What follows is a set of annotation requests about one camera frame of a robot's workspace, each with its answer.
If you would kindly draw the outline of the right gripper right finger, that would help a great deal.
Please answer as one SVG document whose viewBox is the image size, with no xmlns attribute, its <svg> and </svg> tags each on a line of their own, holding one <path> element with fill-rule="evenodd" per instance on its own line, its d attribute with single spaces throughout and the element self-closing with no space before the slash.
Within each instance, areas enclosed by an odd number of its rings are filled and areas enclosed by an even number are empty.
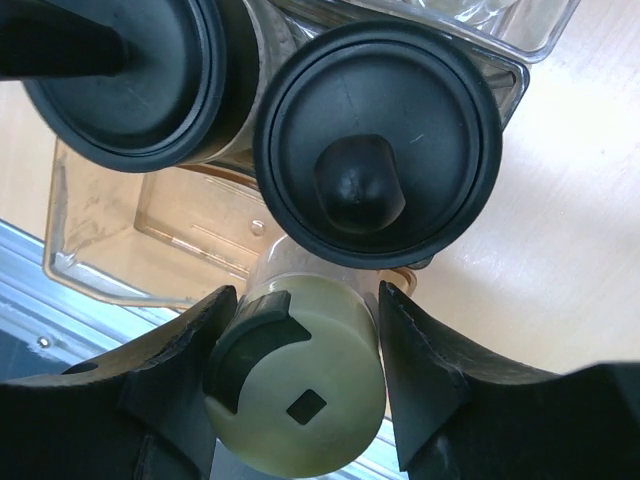
<svg viewBox="0 0 640 480">
<path fill-rule="evenodd" d="M 399 466 L 412 479 L 635 479 L 639 366 L 564 375 L 499 355 L 379 287 Z"/>
</svg>

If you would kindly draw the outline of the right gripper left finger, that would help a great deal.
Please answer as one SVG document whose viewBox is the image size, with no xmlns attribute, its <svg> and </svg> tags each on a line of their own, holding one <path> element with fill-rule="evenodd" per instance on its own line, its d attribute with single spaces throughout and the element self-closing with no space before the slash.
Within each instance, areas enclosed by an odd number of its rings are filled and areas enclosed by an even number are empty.
<svg viewBox="0 0 640 480">
<path fill-rule="evenodd" d="M 203 373 L 236 306 L 223 286 L 61 374 L 2 382 L 2 478 L 208 478 L 217 438 Z"/>
</svg>

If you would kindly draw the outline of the green-lid spice bottle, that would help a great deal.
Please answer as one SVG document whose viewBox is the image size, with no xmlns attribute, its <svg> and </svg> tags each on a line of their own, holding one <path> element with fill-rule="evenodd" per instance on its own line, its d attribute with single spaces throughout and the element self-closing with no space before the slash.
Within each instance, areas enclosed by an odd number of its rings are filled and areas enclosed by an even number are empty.
<svg viewBox="0 0 640 480">
<path fill-rule="evenodd" d="M 203 376 L 228 450 L 263 473 L 309 478 L 370 445 L 386 410 L 379 283 L 286 236 L 259 257 Z"/>
</svg>

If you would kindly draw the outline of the black-lid jar white beads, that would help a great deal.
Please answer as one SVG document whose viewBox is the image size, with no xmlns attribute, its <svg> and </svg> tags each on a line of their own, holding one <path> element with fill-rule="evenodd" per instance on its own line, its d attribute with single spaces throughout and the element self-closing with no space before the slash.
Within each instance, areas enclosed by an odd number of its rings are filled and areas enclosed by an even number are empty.
<svg viewBox="0 0 640 480">
<path fill-rule="evenodd" d="M 421 262 L 476 220 L 495 185 L 502 124 L 490 87 L 450 40 L 401 20 L 332 29 L 272 79 L 253 138 L 279 226 L 330 262 Z"/>
</svg>

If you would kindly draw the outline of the black-lid jar brown spice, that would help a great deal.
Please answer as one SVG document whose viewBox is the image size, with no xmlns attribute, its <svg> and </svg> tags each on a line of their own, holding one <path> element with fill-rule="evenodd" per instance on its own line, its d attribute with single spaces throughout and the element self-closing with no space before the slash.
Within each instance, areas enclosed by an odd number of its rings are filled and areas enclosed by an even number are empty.
<svg viewBox="0 0 640 480">
<path fill-rule="evenodd" d="M 151 172 L 238 138 L 258 45 L 243 1 L 5 1 L 1 77 L 83 157 Z"/>
</svg>

